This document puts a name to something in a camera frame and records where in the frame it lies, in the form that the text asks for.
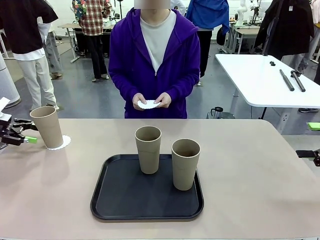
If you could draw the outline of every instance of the gray pants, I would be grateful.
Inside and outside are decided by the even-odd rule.
[[[307,68],[309,60],[315,53],[320,39],[320,28],[315,25],[313,26],[313,28],[314,37],[310,37],[309,52],[294,55],[289,65],[291,68],[293,68],[294,70],[298,70],[299,72],[302,72]]]
[[[45,56],[49,64],[50,73],[62,73],[62,64],[60,61],[60,54],[56,43],[56,38],[53,32],[49,32],[46,38],[45,46],[43,46]]]
[[[37,60],[31,61],[17,61],[22,69],[23,76],[29,92],[32,97],[32,107],[34,110],[40,108],[41,105],[41,89],[37,81],[40,80],[41,88],[44,91],[44,98],[46,104],[57,105],[54,94],[54,86],[50,78],[48,62],[45,56]]]

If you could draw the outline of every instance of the brown paper cup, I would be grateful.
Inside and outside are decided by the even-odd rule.
[[[154,174],[159,168],[161,131],[155,126],[143,126],[135,131],[141,171]]]
[[[200,156],[200,145],[191,139],[179,139],[172,144],[173,184],[181,190],[191,189]]]
[[[39,107],[30,112],[30,117],[48,149],[55,149],[64,143],[58,114],[53,106]]]

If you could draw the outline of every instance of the blue jacket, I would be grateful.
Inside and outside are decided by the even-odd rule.
[[[191,0],[186,18],[203,29],[222,25],[222,33],[229,31],[229,4],[227,0]]]
[[[163,63],[155,72],[140,26],[139,9],[131,9],[113,28],[110,37],[109,74],[125,103],[125,118],[186,119],[186,97],[199,81],[200,44],[198,28],[176,13]],[[169,108],[135,110],[133,97],[141,93],[155,100],[168,93]]]

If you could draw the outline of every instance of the tray rim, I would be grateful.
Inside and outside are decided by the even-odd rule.
[[[90,210],[93,214],[93,216],[95,216],[97,219],[100,219],[100,220],[105,220],[105,221],[114,221],[114,220],[192,220],[194,218],[196,218],[204,209],[204,206],[205,206],[205,201],[204,201],[204,195],[203,195],[203,192],[202,192],[202,188],[201,188],[201,183],[200,183],[200,179],[199,179],[199,175],[198,175],[198,168],[196,169],[195,171],[195,175],[194,175],[194,185],[195,185],[195,190],[196,190],[196,194],[197,196],[200,196],[198,197],[198,201],[199,201],[199,208],[197,209],[197,211],[190,215],[190,216],[180,216],[180,217],[174,217],[174,216],[170,216],[170,217],[103,217],[101,216],[97,211],[96,211],[96,208],[94,207],[97,202],[95,201],[95,196],[97,194],[97,190],[98,188],[100,188],[103,183],[99,184],[99,180],[100,178],[102,177],[102,174],[104,173],[104,168],[105,168],[105,165],[111,160],[111,159],[114,159],[114,158],[119,158],[121,156],[137,156],[138,154],[116,154],[116,155],[113,155],[113,156],[110,156],[108,157],[102,164],[102,167],[101,167],[101,170],[100,170],[100,174],[99,174],[99,177],[97,179],[97,182],[96,182],[96,185],[95,185],[95,188],[94,188],[94,191],[93,191],[93,194],[92,194],[92,198],[91,198],[91,201],[90,201]],[[160,159],[161,157],[165,157],[165,158],[171,158],[172,159],[172,155],[171,154],[160,154]]]

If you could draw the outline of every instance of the black tray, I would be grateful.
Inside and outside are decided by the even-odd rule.
[[[159,170],[147,175],[137,154],[123,154],[104,162],[90,208],[102,220],[192,219],[204,198],[197,172],[190,190],[175,188],[171,155],[160,154]]]

